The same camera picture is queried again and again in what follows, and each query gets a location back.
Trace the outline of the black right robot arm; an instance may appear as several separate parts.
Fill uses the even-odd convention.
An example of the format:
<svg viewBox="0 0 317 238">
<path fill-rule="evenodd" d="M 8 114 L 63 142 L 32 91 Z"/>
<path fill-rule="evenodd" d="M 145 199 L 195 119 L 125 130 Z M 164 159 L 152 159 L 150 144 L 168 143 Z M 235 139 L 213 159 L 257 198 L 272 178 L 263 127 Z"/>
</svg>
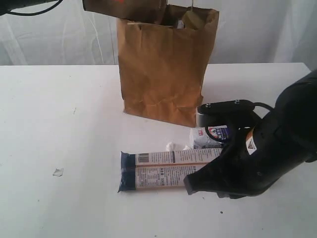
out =
<svg viewBox="0 0 317 238">
<path fill-rule="evenodd" d="M 225 125 L 221 154 L 187 175 L 188 194 L 215 192 L 220 198 L 257 196 L 302 163 L 317 159 L 317 73 L 288 86 L 274 107 L 248 100 L 206 103 L 198 125 Z"/>
</svg>

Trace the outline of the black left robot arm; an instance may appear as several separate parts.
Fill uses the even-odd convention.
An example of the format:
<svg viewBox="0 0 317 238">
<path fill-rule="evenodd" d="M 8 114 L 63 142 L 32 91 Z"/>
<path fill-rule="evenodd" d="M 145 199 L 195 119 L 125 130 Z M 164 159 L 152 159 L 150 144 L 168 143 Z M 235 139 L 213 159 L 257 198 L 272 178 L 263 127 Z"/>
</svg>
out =
<svg viewBox="0 0 317 238">
<path fill-rule="evenodd" d="M 7 13 L 17 8 L 52 2 L 51 0 L 0 0 L 0 13 Z"/>
</svg>

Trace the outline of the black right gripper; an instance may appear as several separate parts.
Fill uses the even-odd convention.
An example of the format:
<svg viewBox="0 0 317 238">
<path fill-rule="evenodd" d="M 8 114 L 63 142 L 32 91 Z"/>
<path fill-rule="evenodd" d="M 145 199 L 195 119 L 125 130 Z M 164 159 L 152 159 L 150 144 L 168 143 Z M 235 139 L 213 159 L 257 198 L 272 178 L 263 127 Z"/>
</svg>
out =
<svg viewBox="0 0 317 238">
<path fill-rule="evenodd" d="M 235 141 L 237 146 L 226 146 L 216 159 L 185 177 L 188 195 L 206 191 L 220 198 L 257 196 L 307 160 L 307 151 L 276 119 L 263 119 Z"/>
</svg>

